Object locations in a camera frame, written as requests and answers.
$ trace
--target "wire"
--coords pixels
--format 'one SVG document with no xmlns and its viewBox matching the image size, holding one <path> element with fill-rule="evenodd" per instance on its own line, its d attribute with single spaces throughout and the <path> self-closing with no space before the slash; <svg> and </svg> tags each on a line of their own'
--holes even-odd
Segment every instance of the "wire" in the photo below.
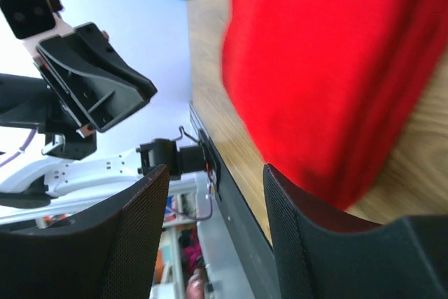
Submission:
<svg viewBox="0 0 448 299">
<path fill-rule="evenodd" d="M 23 145 L 19 147 L 19 150 L 15 152 L 11 157 L 6 158 L 4 161 L 0 162 L 0 168 L 3 166 L 6 166 L 8 163 L 16 159 L 19 155 L 25 152 L 25 150 L 28 148 L 30 143 L 32 142 L 34 136 L 36 135 L 36 130 L 31 130 L 31 132 L 28 134 L 28 137 L 25 139 Z"/>
<path fill-rule="evenodd" d="M 209 194 L 206 195 L 206 198 L 208 198 L 209 201 L 210 201 L 210 212 L 209 212 L 209 214 L 207 216 L 202 216 L 202 217 L 190 216 L 188 214 L 185 214 L 185 213 L 182 213 L 180 211 L 177 211 L 174 208 L 169 207 L 169 206 L 167 206 L 167 209 L 169 211 L 172 211 L 176 215 L 182 216 L 184 218 L 188 218 L 189 220 L 192 220 L 192 221 L 206 221 L 206 220 L 210 219 L 213 216 L 213 202 L 212 202 L 212 199 L 211 199 L 211 189 L 212 189 L 212 187 L 213 187 L 213 185 L 211 183 L 209 183 L 209 186 L 208 186 Z"/>
</svg>

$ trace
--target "red cloth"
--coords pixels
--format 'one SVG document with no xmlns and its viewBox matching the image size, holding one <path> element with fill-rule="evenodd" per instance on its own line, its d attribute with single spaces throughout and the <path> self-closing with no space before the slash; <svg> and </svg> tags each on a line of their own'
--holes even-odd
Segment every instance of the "red cloth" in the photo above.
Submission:
<svg viewBox="0 0 448 299">
<path fill-rule="evenodd" d="M 448 41 L 448 0 L 232 0 L 223 84 L 266 162 L 344 209 Z"/>
</svg>

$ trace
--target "camera lens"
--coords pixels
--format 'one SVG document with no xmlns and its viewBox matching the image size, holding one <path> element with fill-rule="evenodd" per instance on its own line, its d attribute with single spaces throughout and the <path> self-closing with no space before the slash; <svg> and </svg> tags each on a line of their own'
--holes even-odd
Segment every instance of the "camera lens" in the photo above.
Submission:
<svg viewBox="0 0 448 299">
<path fill-rule="evenodd" d="M 25 21 L 25 15 L 21 12 L 15 12 L 13 14 L 13 18 L 17 22 L 24 22 Z"/>
<path fill-rule="evenodd" d="M 37 15 L 39 17 L 41 17 L 44 14 L 42 7 L 35 7 L 33 9 L 33 12 L 35 15 Z"/>
</svg>

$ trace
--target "black clamp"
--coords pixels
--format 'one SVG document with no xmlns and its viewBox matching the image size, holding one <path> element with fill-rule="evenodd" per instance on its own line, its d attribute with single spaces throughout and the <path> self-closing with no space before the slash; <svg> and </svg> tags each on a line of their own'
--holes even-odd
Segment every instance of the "black clamp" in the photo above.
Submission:
<svg viewBox="0 0 448 299">
<path fill-rule="evenodd" d="M 180 180 L 182 174 L 202 172 L 207 170 L 207 161 L 203 145 L 189 135 L 180 126 L 181 136 L 176 139 L 154 139 L 152 142 L 142 144 L 136 149 L 141 156 L 139 174 L 146 175 L 158 165 L 168 167 L 171 180 Z M 196 145 L 180 147 L 177 149 L 177 141 L 183 136 L 191 139 Z"/>
</svg>

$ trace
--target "wooden surface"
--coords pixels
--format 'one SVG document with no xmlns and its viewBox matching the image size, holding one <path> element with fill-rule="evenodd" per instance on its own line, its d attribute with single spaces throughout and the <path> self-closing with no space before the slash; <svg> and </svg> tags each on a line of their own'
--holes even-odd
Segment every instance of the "wooden surface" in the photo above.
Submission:
<svg viewBox="0 0 448 299">
<path fill-rule="evenodd" d="M 220 51 L 228 0 L 188 0 L 193 104 L 270 240 L 263 161 L 222 85 Z M 369 193 L 349 212 L 386 223 L 448 210 L 448 53 Z"/>
</svg>

